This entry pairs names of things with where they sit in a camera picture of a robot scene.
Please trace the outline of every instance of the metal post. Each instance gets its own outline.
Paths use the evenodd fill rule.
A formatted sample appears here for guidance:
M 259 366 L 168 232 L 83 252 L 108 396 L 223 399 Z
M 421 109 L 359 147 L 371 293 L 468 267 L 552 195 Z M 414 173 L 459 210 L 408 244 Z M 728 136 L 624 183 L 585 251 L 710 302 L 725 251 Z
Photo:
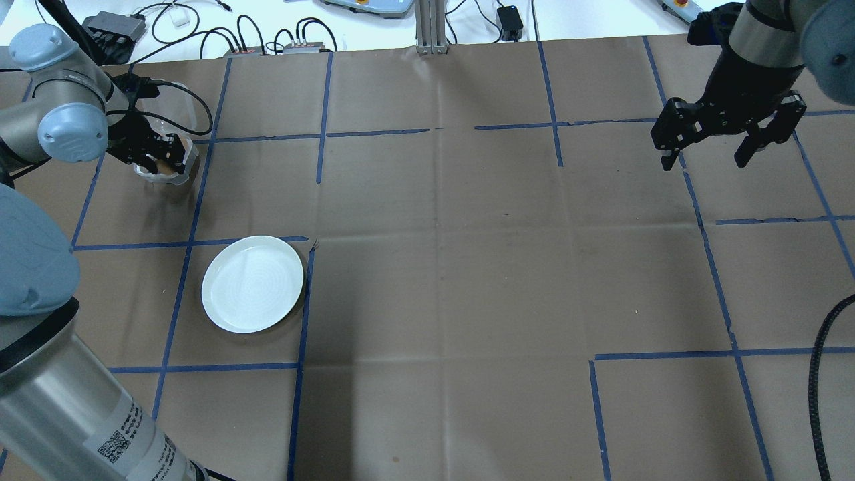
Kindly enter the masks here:
M 445 0 L 416 0 L 416 51 L 419 55 L 448 52 Z

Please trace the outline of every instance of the blue tape line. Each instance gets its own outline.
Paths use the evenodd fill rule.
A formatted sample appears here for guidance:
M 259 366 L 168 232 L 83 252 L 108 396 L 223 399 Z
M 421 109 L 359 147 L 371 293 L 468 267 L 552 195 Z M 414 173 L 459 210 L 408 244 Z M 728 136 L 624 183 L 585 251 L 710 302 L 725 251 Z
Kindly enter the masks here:
M 86 219 L 86 213 L 89 211 L 89 203 L 92 201 L 92 194 L 95 192 L 95 184 L 98 182 L 98 176 L 101 174 L 101 166 L 104 162 L 104 155 L 98 158 L 98 164 L 95 166 L 95 174 L 92 176 L 92 181 L 89 182 L 89 192 L 86 193 L 86 200 L 83 201 L 83 209 L 80 211 L 80 218 L 77 220 L 77 227 L 74 228 L 74 235 L 71 238 L 71 247 L 77 246 L 77 240 L 80 238 L 80 231 L 83 229 L 83 221 Z
M 30 79 L 30 83 L 27 84 L 27 89 L 24 91 L 24 97 L 21 98 L 21 102 L 26 102 L 30 97 L 30 92 L 32 91 L 32 78 Z
M 771 349 L 745 349 L 740 350 L 741 356 L 792 356 L 810 355 L 813 347 L 779 347 Z M 823 354 L 853 354 L 855 346 L 824 347 Z
M 228 88 L 228 77 L 232 72 L 232 59 L 226 60 L 226 73 L 222 79 L 222 89 L 220 90 L 220 100 L 216 107 L 216 117 L 214 125 L 211 128 L 211 140 L 216 140 L 217 128 L 220 125 L 220 117 L 222 115 L 222 104 L 226 99 L 226 89 Z M 205 156 L 205 165 L 202 172 L 202 180 L 199 182 L 199 194 L 196 197 L 196 210 L 193 212 L 193 222 L 190 227 L 190 238 L 187 240 L 187 251 L 184 254 L 184 265 L 181 267 L 181 278 L 178 282 L 178 293 L 175 295 L 175 305 L 172 310 L 172 319 L 169 322 L 169 332 L 166 338 L 166 346 L 163 349 L 163 359 L 161 362 L 160 377 L 157 379 L 157 391 L 155 393 L 154 407 L 151 409 L 151 417 L 157 420 L 157 414 L 160 412 L 160 403 L 163 395 L 163 382 L 166 380 L 167 368 L 169 365 L 169 355 L 172 353 L 172 343 L 175 337 L 175 326 L 178 324 L 178 313 L 181 308 L 181 299 L 184 296 L 184 286 L 187 281 L 187 271 L 190 269 L 190 257 L 193 253 L 193 242 L 196 239 L 196 228 L 199 225 L 199 214 L 202 211 L 202 200 L 205 195 L 205 186 L 208 183 L 208 172 L 210 170 L 211 158 L 214 155 L 215 144 L 211 144 Z
M 321 183 L 323 177 L 323 149 L 327 139 L 327 114 L 329 113 L 329 83 L 333 78 L 333 53 L 329 52 L 327 57 L 327 78 L 323 87 L 323 110 L 321 111 L 321 142 L 318 145 L 318 170 L 315 182 Z
M 226 372 L 226 371 L 272 371 L 297 369 L 296 362 L 268 362 L 256 364 L 214 364 L 214 365 L 171 365 L 169 372 Z
M 650 63 L 650 68 L 653 70 L 653 79 L 656 81 L 656 89 L 659 91 L 659 100 L 665 105 L 665 89 L 662 88 L 662 80 L 659 78 L 659 69 L 656 68 L 656 60 L 653 59 L 653 50 L 650 48 L 650 42 L 647 41 L 647 36 L 641 37 L 644 43 L 644 50 L 647 52 L 647 61 Z
M 161 367 L 154 365 L 139 367 L 111 367 L 109 371 L 113 374 L 156 374 L 160 373 Z
M 303 369 L 306 361 L 306 339 L 309 335 L 309 308 L 312 292 L 312 276 L 315 272 L 315 248 L 309 251 L 306 268 L 306 293 L 303 303 L 303 326 L 300 331 L 300 354 L 298 356 L 297 380 L 294 383 L 294 404 L 291 411 L 291 441 L 288 443 L 288 481 L 294 481 L 294 461 L 297 459 L 297 426 L 300 418 L 300 400 L 303 398 Z
M 309 240 L 308 237 L 303 237 L 302 235 L 296 235 L 293 237 L 277 237 L 285 242 L 306 242 Z M 227 244 L 233 244 L 240 239 L 213 239 L 213 240 L 195 240 L 192 244 L 194 246 L 224 246 Z
M 296 139 L 319 139 L 320 134 L 291 134 L 291 135 L 272 135 L 269 137 L 231 137 L 226 139 L 211 140 L 210 144 L 231 144 L 233 142 L 260 142 L 262 140 L 296 140 Z
M 759 223 L 819 223 L 828 222 L 828 217 L 811 217 L 799 219 L 797 217 L 771 217 L 768 219 L 723 219 L 717 220 L 716 225 L 751 225 Z
M 562 122 L 563 125 L 570 125 L 568 122 Z M 475 130 L 511 130 L 513 128 L 543 128 L 553 127 L 555 122 L 539 122 L 539 123 L 509 123 L 504 125 L 479 125 L 475 126 Z
M 594 123 L 654 123 L 654 118 L 639 118 L 639 119 L 616 119 L 616 120 L 599 120 L 599 121 L 574 121 L 567 122 L 567 125 L 576 127 L 580 125 L 591 125 Z
M 591 394 L 593 396 L 593 415 L 597 420 L 597 438 L 599 439 L 599 458 L 603 463 L 603 479 L 611 481 L 611 468 L 609 467 L 609 450 L 605 444 L 605 428 L 603 427 L 603 408 L 599 402 L 599 385 L 597 384 L 597 368 L 593 361 L 588 361 L 591 371 Z
M 537 41 L 537 50 L 540 53 L 540 67 L 543 69 L 543 81 L 546 85 L 546 98 L 549 100 L 549 117 L 552 119 L 552 139 L 555 141 L 555 157 L 558 167 L 564 166 L 564 157 L 561 153 L 561 139 L 558 137 L 557 118 L 555 116 L 555 99 L 552 97 L 552 82 L 549 80 L 549 68 L 546 66 L 546 54 L 543 51 L 543 42 Z
M 849 116 L 851 114 L 855 114 L 855 110 L 822 110 L 818 112 L 808 111 L 804 113 L 804 116 Z
M 119 251 L 126 249 L 157 249 L 162 247 L 187 247 L 186 242 L 143 242 L 140 244 L 102 244 L 75 246 L 75 251 Z
M 735 352 L 739 352 L 739 344 L 736 342 L 736 335 L 732 332 L 730 334 L 730 341 L 734 345 Z M 746 406 L 748 407 L 748 418 L 751 420 L 751 426 L 754 429 L 754 438 L 757 439 L 757 447 L 760 452 L 760 460 L 763 462 L 763 469 L 766 472 L 767 481 L 774 481 L 775 475 L 772 473 L 772 465 L 769 463 L 769 453 L 766 450 L 766 441 L 763 440 L 763 432 L 760 430 L 760 421 L 757 418 L 757 409 L 754 407 L 754 398 L 751 394 L 751 386 L 748 385 L 748 376 L 746 375 L 746 368 L 742 364 L 742 357 L 739 355 L 734 356 L 734 361 L 736 362 L 736 371 L 740 376 L 740 384 L 742 384 L 742 393 L 746 398 Z
M 653 58 L 653 51 L 650 48 L 650 43 L 647 41 L 647 37 L 642 37 L 641 40 L 644 43 L 645 51 L 647 53 L 647 60 L 649 61 L 651 71 L 653 72 L 653 79 L 656 81 L 656 88 L 659 92 L 659 98 L 660 100 L 662 100 L 662 103 L 665 104 L 665 90 L 662 88 L 662 79 L 659 77 L 659 70 L 656 67 L 656 60 Z M 736 361 L 737 371 L 740 374 L 742 394 L 745 396 L 746 407 L 748 409 L 748 417 L 751 419 L 752 427 L 754 428 L 754 438 L 757 441 L 758 451 L 760 452 L 760 460 L 763 462 L 763 468 L 766 472 L 767 481 L 773 481 L 774 476 L 772 474 L 772 465 L 769 463 L 769 455 L 766 451 L 766 443 L 763 440 L 763 433 L 760 430 L 760 423 L 757 420 L 757 413 L 754 410 L 754 400 L 751 394 L 751 386 L 749 386 L 748 384 L 748 378 L 745 374 L 745 369 L 742 366 L 742 358 L 739 354 L 739 344 L 736 341 L 736 335 L 731 330 L 730 311 L 728 309 L 728 303 L 724 298 L 724 289 L 722 288 L 721 278 L 718 275 L 716 259 L 713 256 L 712 249 L 710 247 L 710 237 L 706 232 L 706 227 L 704 226 L 704 218 L 701 215 L 700 205 L 698 204 L 698 197 L 697 195 L 695 195 L 694 185 L 692 184 L 692 177 L 689 175 L 688 168 L 686 166 L 686 158 L 683 157 L 682 152 L 680 152 L 679 158 L 680 166 L 683 170 L 683 179 L 686 181 L 686 189 L 689 192 L 689 196 L 692 198 L 692 206 L 695 210 L 695 217 L 698 221 L 698 229 L 700 230 L 701 237 L 704 240 L 704 250 L 706 252 L 707 262 L 710 265 L 710 273 L 712 274 L 712 280 L 716 286 L 718 304 L 722 309 L 724 323 L 728 330 L 728 336 L 730 338 L 730 347 L 734 359 Z
M 734 355 L 733 351 L 680 351 L 674 353 L 609 353 L 597 354 L 595 360 L 632 360 L 632 359 L 697 359 L 697 358 L 726 358 Z
M 834 218 L 834 213 L 831 211 L 831 205 L 828 203 L 828 199 L 825 198 L 823 189 L 819 186 L 817 175 L 814 173 L 813 167 L 811 167 L 811 161 L 807 158 L 805 146 L 802 145 L 801 140 L 799 140 L 799 135 L 795 132 L 793 132 L 793 140 L 795 140 L 796 145 L 799 147 L 799 153 L 802 156 L 802 163 L 805 165 L 805 169 L 807 169 L 807 174 L 811 177 L 811 182 L 813 183 L 814 190 L 817 191 L 819 201 L 823 204 L 825 215 L 829 218 L 831 229 L 834 231 L 834 236 L 837 237 L 837 243 L 840 244 L 840 250 L 843 252 L 843 258 L 846 259 L 846 265 L 849 266 L 849 272 L 852 274 L 852 277 L 855 277 L 855 264 L 852 262 L 852 256 L 849 254 L 849 248 L 846 246 L 846 241 L 843 240 L 843 234 L 840 232 L 840 226 L 837 225 L 837 220 Z
M 327 137 L 367 137 L 371 135 L 401 135 L 401 134 L 421 134 L 422 132 L 430 132 L 429 128 L 404 128 L 399 130 L 367 130 L 364 132 L 335 132 L 327 134 Z

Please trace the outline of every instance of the black cable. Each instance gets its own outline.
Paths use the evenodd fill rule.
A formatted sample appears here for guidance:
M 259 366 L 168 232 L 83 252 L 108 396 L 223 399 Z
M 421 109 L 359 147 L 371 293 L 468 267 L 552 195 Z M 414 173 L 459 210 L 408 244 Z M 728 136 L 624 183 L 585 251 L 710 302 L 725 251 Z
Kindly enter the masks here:
M 285 45 L 280 44 L 279 42 L 265 42 L 264 46 L 267 47 L 267 50 L 272 51 L 274 55 L 279 55 L 280 53 L 284 52 L 286 47 Z
M 445 18 L 445 24 L 448 26 L 448 30 L 449 30 L 449 32 L 451 32 L 451 36 L 454 37 L 454 43 L 456 44 L 457 43 L 457 34 L 454 32 L 454 28 L 451 27 L 451 22 L 448 21 L 448 17 Z
M 205 468 L 205 472 L 208 473 L 208 476 L 210 476 L 214 479 L 219 479 L 220 481 L 237 481 L 236 479 L 232 479 L 232 478 L 226 476 L 225 474 L 220 474 L 216 471 L 211 471 L 207 467 Z
M 807 410 L 811 418 L 811 434 L 813 436 L 813 452 L 817 456 L 817 468 L 819 469 L 819 478 L 822 481 L 831 481 L 831 473 L 828 471 L 828 462 L 825 460 L 825 447 L 823 446 L 823 432 L 819 424 L 819 359 L 823 356 L 823 347 L 825 346 L 825 338 L 828 337 L 828 332 L 831 330 L 831 324 L 837 319 L 837 316 L 843 312 L 849 305 L 855 302 L 855 294 L 850 295 L 840 301 L 834 309 L 828 313 L 823 321 L 823 326 L 819 328 L 817 340 L 813 343 L 811 350 L 811 367 L 807 380 Z
M 446 14 L 446 15 L 448 15 L 448 14 L 453 14 L 453 13 L 455 12 L 455 10 L 459 9 L 460 7 L 462 7 L 464 3 L 466 3 L 466 0 L 461 0 L 461 1 L 460 1 L 460 3 L 458 3 L 458 4 L 457 4 L 457 6 L 456 6 L 455 8 L 453 8 L 453 9 L 451 9 L 451 10 L 448 10 L 447 12 L 445 12 L 445 14 Z
M 152 117 L 152 118 L 156 118 L 157 120 L 164 121 L 164 122 L 168 123 L 169 125 L 171 125 L 171 126 L 173 126 L 173 127 L 179 128 L 179 129 L 183 130 L 184 132 L 187 132 L 188 134 L 193 134 L 193 135 L 206 135 L 206 134 L 210 134 L 211 130 L 213 130 L 213 129 L 214 129 L 214 116 L 213 116 L 213 115 L 211 115 L 211 109 L 210 109 L 210 107 L 208 107 L 208 104 L 206 104 L 206 103 L 205 103 L 205 101 L 204 101 L 204 100 L 202 100 L 202 98 L 201 98 L 201 97 L 199 97 L 199 96 L 198 96 L 194 91 L 190 90 L 189 88 L 187 88 L 187 87 L 185 87 L 185 86 L 182 86 L 181 84 L 176 84 L 176 83 L 173 83 L 173 82 L 170 82 L 170 81 L 166 81 L 166 80 L 154 80 L 154 81 L 152 81 L 151 83 L 152 83 L 153 85 L 159 85 L 159 86 L 171 86 L 172 88 L 177 88 L 177 89 L 179 89 L 179 90 L 181 90 L 181 91 L 183 91 L 183 92 L 187 92 L 187 93 L 189 93 L 189 94 L 190 94 L 193 98 L 195 98 L 195 99 L 196 99 L 196 100 L 197 100 L 197 101 L 202 105 L 202 107 L 205 109 L 205 115 L 206 115 L 206 116 L 208 116 L 208 128 L 207 128 L 206 130 L 204 130 L 204 131 L 192 130 L 192 129 L 190 129 L 190 128 L 187 128 L 187 127 L 185 127 L 185 126 L 183 126 L 183 125 L 181 125 L 181 124 L 179 124 L 179 123 L 177 123 L 177 122 L 173 121 L 172 119 L 168 119 L 167 117 L 164 117 L 164 116 L 162 116 L 162 115 L 160 115 L 160 114 L 155 114 L 155 113 L 152 113 L 152 112 L 146 112 L 146 111 L 144 111 L 144 110 L 136 110 L 136 109 L 130 109 L 130 110 L 109 110 L 109 111 L 105 112 L 104 114 L 105 114 L 106 116 L 112 116 L 112 115 L 115 115 L 115 114 L 139 114 L 139 115 L 141 115 L 141 116 Z
M 280 36 L 282 33 L 287 33 L 287 34 L 288 34 L 288 38 L 289 38 L 289 39 L 291 39 L 291 43 L 292 43 L 292 44 L 294 43 L 294 35 L 291 33 L 291 31 L 290 31 L 290 30 L 288 30 L 287 28 L 282 28 L 282 29 L 280 29 L 280 30 L 279 30 L 279 31 L 278 31 L 278 32 L 273 36 L 273 43 L 274 43 L 274 47 L 276 46 L 276 44 L 279 44 L 279 36 Z
M 252 26 L 256 28 L 256 32 L 258 33 L 258 44 L 262 49 L 262 55 L 264 55 L 264 37 L 262 37 L 262 30 L 258 28 L 258 24 L 256 21 L 252 20 L 252 17 L 249 15 L 238 15 L 238 38 L 240 39 L 240 46 L 244 47 L 244 51 L 246 51 L 246 42 L 244 41 L 244 34 L 240 31 L 240 21 L 246 19 L 252 23 Z
M 46 163 L 48 163 L 49 160 L 50 160 L 50 157 L 46 158 L 45 160 L 43 160 L 39 163 L 35 163 L 35 164 L 27 167 L 26 169 L 23 169 L 21 172 L 10 175 L 9 178 L 12 179 L 13 181 L 17 181 L 18 179 L 20 179 L 24 175 L 27 175 L 30 172 L 33 172 L 35 169 L 38 169 L 42 165 L 45 165 Z
M 534 20 L 534 39 L 537 40 L 538 42 L 540 42 L 540 29 L 538 28 L 538 25 L 537 25 L 537 12 L 534 11 L 534 0 L 531 0 L 531 4 L 532 4 L 532 19 Z
M 155 30 L 156 30 L 156 27 L 157 27 L 157 22 L 159 22 L 159 21 L 160 21 L 160 19 L 163 17 L 163 14 L 165 14 L 167 11 L 169 11 L 169 9 L 171 9 L 172 7 L 181 7 L 181 8 L 183 8 L 183 9 L 189 9 L 191 12 L 193 12 L 193 14 L 195 14 L 195 15 L 196 15 L 196 25 L 194 25 L 194 26 L 193 26 L 192 31 L 191 31 L 188 35 L 193 35 L 194 33 L 198 32 L 198 30 L 199 30 L 199 25 L 201 24 L 201 21 L 202 21 L 202 18 L 201 18 L 201 16 L 199 15 L 199 11 L 198 11 L 198 10 L 196 10 L 196 9 L 194 9 L 194 8 L 193 8 L 193 7 L 191 7 L 190 5 L 185 5 L 185 4 L 183 4 L 183 3 L 175 3 L 175 2 L 152 3 L 151 5 L 146 5 L 146 6 L 144 6 L 143 8 L 141 8 L 141 9 L 137 10 L 137 15 L 142 14 L 143 12 L 145 12 L 145 11 L 146 11 L 146 10 L 148 10 L 148 9 L 154 9 L 155 7 L 163 7 L 163 9 L 161 9 L 161 11 L 157 13 L 157 16 L 155 17 L 155 20 L 151 23 L 151 37 L 152 37 L 152 38 L 153 38 L 153 39 L 154 39 L 158 44 L 164 44 L 164 45 L 166 45 L 166 44 L 171 43 L 171 42 L 167 42 L 167 41 L 160 40 L 160 39 L 157 37 L 157 35 L 155 34 Z
M 326 30 L 327 33 L 329 33 L 329 38 L 331 38 L 333 40 L 333 49 L 335 51 L 339 51 L 339 44 L 335 41 L 335 35 L 333 35 L 333 31 L 330 30 L 329 27 L 327 27 L 326 23 L 324 23 L 320 20 L 317 20 L 317 19 L 309 20 L 303 24 L 303 31 L 302 31 L 303 40 L 306 40 L 306 27 L 308 27 L 309 25 L 311 25 L 313 23 L 316 23 L 316 24 L 320 25 L 321 27 L 324 27 L 324 30 Z
M 211 28 L 211 29 L 210 29 L 210 30 L 209 30 L 209 31 L 204 35 L 204 37 L 202 37 L 202 44 L 201 44 L 201 45 L 199 45 L 199 60 L 204 60 L 205 40 L 207 40 L 207 39 L 208 39 L 208 36 L 209 36 L 211 33 L 216 33 L 217 35 L 220 35 L 221 37 L 223 37 L 223 38 L 228 42 L 228 51 L 230 51 L 230 52 L 232 52 L 232 53 L 234 53 L 234 52 L 235 52 L 235 50 L 234 50 L 234 44 L 232 43 L 232 41 L 231 41 L 231 40 L 229 40 L 229 39 L 228 39 L 228 37 L 227 37 L 224 33 L 220 33 L 220 32 L 218 32 L 219 30 L 228 30 L 228 29 L 227 29 L 227 28 L 225 28 L 225 27 L 215 27 L 215 28 Z
M 187 35 L 186 37 L 184 37 L 184 38 L 182 38 L 182 39 L 175 40 L 174 42 L 169 42 L 168 44 L 166 44 L 166 45 L 164 45 L 163 47 L 161 47 L 161 48 L 159 48 L 159 49 L 157 49 L 157 50 L 155 50 L 155 51 L 151 52 L 150 54 L 144 55 L 144 56 L 142 56 L 142 57 L 138 58 L 137 60 L 134 60 L 133 62 L 130 62 L 130 63 L 128 64 L 128 69 L 132 68 L 134 65 L 136 65 L 136 64 L 138 64 L 138 63 L 140 63 L 140 62 L 144 62 L 144 61 L 146 61 L 146 60 L 148 60 L 148 59 L 152 58 L 153 56 L 155 56 L 155 55 L 159 54 L 160 52 L 162 52 L 162 51 L 166 50 L 167 48 L 169 48 L 169 47 L 171 47 L 171 46 L 173 46 L 173 45 L 180 44 L 181 42 L 187 41 L 188 39 L 192 39 L 193 37 L 198 37 L 199 35 L 204 35 L 204 34 L 206 34 L 206 33 L 208 33 L 208 32 L 210 32 L 210 30 L 201 30 L 201 31 L 196 32 L 196 33 L 193 33 L 193 34 L 191 34 L 191 35 Z
M 36 10 L 38 11 L 38 16 L 42 17 L 42 21 L 44 23 L 47 23 L 48 21 L 45 20 L 44 15 L 42 15 L 42 7 L 41 7 L 41 5 L 38 4 L 38 0 L 33 0 L 33 2 L 36 4 Z
M 486 20 L 487 23 L 489 23 L 490 25 L 496 27 L 496 30 L 498 30 L 498 39 L 492 41 L 492 43 L 497 44 L 499 40 L 502 39 L 502 29 L 499 28 L 498 25 L 496 25 L 492 20 L 488 19 L 486 15 L 484 15 L 483 10 L 481 10 L 481 4 L 478 3 L 478 0 L 475 0 L 475 5 L 478 7 L 478 13 L 480 13 L 481 16 L 484 17 L 484 20 Z

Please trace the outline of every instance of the black power adapter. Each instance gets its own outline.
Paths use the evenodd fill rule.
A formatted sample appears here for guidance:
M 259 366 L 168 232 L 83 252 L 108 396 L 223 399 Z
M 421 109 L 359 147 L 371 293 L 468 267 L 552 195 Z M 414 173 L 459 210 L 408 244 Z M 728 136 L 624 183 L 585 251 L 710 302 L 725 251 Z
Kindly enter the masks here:
M 520 11 L 514 5 L 496 9 L 496 20 L 502 30 L 503 42 L 518 41 L 522 38 L 522 19 Z

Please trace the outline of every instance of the white table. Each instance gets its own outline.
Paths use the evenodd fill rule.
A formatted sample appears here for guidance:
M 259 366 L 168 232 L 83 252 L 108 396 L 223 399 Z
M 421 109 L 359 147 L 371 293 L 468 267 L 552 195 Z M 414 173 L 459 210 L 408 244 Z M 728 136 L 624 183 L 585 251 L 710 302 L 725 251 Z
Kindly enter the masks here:
M 458 0 L 448 0 L 447 8 L 457 5 Z M 658 35 L 684 33 L 686 25 L 662 11 L 655 0 L 622 0 L 606 2 L 603 0 L 534 0 L 540 27 L 541 40 L 588 39 L 599 37 L 620 37 L 633 35 Z M 495 0 L 479 0 L 484 13 L 491 19 L 495 17 Z M 101 10 L 130 14 L 138 7 L 154 3 L 140 0 L 67 0 L 67 5 L 78 21 Z M 325 21 L 336 34 L 340 50 L 374 50 L 401 48 L 415 44 L 416 12 L 410 12 L 401 19 L 383 19 L 371 14 L 353 14 L 348 9 L 325 5 L 321 0 L 230 0 L 232 13 L 220 8 L 213 0 L 189 0 L 185 2 L 196 8 L 201 15 L 200 28 L 228 27 L 235 32 L 235 21 L 240 14 L 250 15 L 262 30 L 265 41 L 273 39 L 280 28 L 293 31 L 297 20 L 315 16 Z M 507 0 L 506 5 L 515 4 L 525 23 L 523 40 L 534 40 L 534 21 L 531 16 L 529 0 Z M 704 9 L 711 9 L 722 0 L 699 0 Z M 148 21 L 154 21 L 153 13 Z M 52 19 L 45 13 L 48 21 Z M 448 16 L 462 44 L 490 43 L 496 39 L 495 28 L 487 24 L 475 5 L 475 0 L 467 2 L 455 13 Z M 14 0 L 5 21 L 0 25 L 0 45 L 8 45 L 12 37 L 22 28 L 41 22 L 33 0 Z M 157 25 L 158 36 L 163 39 L 178 39 L 192 28 L 191 24 L 175 29 L 165 15 Z M 257 43 L 257 34 L 249 22 L 242 22 L 247 43 Z M 319 26 L 307 31 L 309 41 L 323 41 L 331 45 L 326 32 Z M 191 39 L 182 45 L 175 45 L 153 57 L 153 62 L 170 60 L 188 60 L 198 58 L 201 39 Z M 134 57 L 151 52 L 161 45 L 147 33 L 138 43 Z M 212 36 L 205 47 L 205 57 L 221 56 L 226 50 L 225 43 Z

